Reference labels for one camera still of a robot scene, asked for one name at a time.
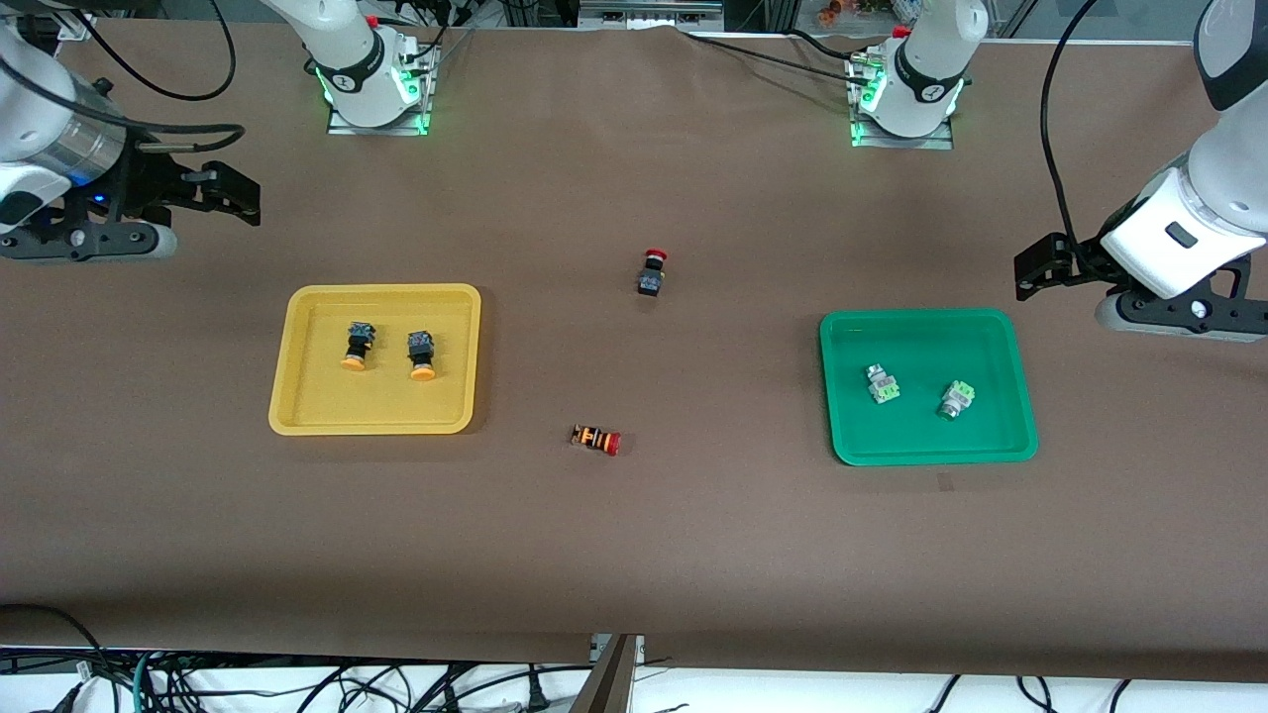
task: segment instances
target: brown table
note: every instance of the brown table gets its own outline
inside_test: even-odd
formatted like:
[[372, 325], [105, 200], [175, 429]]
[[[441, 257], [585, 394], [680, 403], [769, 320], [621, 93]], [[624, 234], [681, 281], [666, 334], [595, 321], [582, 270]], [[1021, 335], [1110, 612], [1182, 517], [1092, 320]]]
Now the brown table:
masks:
[[[171, 88], [223, 71], [210, 23], [101, 29]], [[1059, 227], [1050, 46], [984, 46], [955, 151], [900, 152], [850, 146], [831, 80], [668, 29], [481, 32], [431, 137], [327, 137], [298, 38], [235, 37], [205, 105], [65, 52], [134, 118], [245, 123], [217, 157], [264, 225], [180, 212], [166, 263], [0, 264], [0, 599], [114, 646], [576, 660], [637, 631], [678, 665], [1268, 679], [1263, 348], [1111, 334], [1094, 287], [1013, 301], [1013, 254]], [[1070, 48], [1078, 227], [1213, 118], [1187, 48]], [[269, 430], [295, 289], [453, 280], [486, 308], [464, 434]], [[933, 306], [1014, 320], [1032, 462], [833, 455], [819, 320]], [[571, 448], [578, 421], [628, 455]]]

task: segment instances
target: yellow tray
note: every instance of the yellow tray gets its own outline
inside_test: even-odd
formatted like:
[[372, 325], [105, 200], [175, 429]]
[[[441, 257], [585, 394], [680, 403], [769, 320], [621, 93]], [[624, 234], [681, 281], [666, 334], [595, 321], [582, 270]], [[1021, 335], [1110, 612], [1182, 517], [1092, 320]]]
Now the yellow tray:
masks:
[[[476, 403], [479, 292], [469, 284], [337, 284], [287, 306], [269, 425], [281, 435], [451, 434]], [[364, 372], [340, 367], [347, 326], [374, 325]], [[436, 378], [410, 379], [406, 335], [427, 330]]]

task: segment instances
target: tray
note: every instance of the tray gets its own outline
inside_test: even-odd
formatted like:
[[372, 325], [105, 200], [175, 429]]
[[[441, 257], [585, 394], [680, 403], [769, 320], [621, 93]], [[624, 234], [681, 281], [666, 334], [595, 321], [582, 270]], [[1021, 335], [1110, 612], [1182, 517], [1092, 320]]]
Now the tray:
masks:
[[[269, 425], [281, 435], [453, 434], [472, 420], [479, 292], [469, 284], [312, 285], [287, 307]], [[347, 326], [370, 322], [368, 369], [340, 365]], [[427, 330], [436, 378], [410, 379], [406, 335]]]
[[[1038, 449], [1017, 335], [998, 310], [833, 312], [819, 325], [828, 417], [851, 466], [1027, 461]], [[880, 364], [902, 395], [876, 403], [864, 370]], [[942, 393], [960, 379], [973, 405], [947, 422]]]

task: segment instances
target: green tray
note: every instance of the green tray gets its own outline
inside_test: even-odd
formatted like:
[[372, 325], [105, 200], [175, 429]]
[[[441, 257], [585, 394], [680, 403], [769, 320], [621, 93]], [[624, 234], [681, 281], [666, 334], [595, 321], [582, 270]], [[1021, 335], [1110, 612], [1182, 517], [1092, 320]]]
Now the green tray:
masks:
[[[1038, 449], [1017, 335], [998, 310], [833, 312], [819, 325], [832, 445], [851, 466], [1027, 461]], [[876, 403], [867, 367], [898, 379]], [[976, 389], [955, 421], [937, 415], [960, 379]]]

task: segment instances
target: teal cable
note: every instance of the teal cable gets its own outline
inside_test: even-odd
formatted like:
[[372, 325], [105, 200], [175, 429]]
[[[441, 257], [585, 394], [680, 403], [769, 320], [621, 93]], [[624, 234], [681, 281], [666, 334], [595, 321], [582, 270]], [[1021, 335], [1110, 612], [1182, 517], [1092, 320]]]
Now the teal cable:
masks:
[[137, 670], [132, 674], [132, 710], [133, 713], [142, 713], [141, 710], [141, 676], [146, 672], [146, 662], [153, 656], [153, 651], [147, 651], [141, 655], [141, 661], [137, 661]]

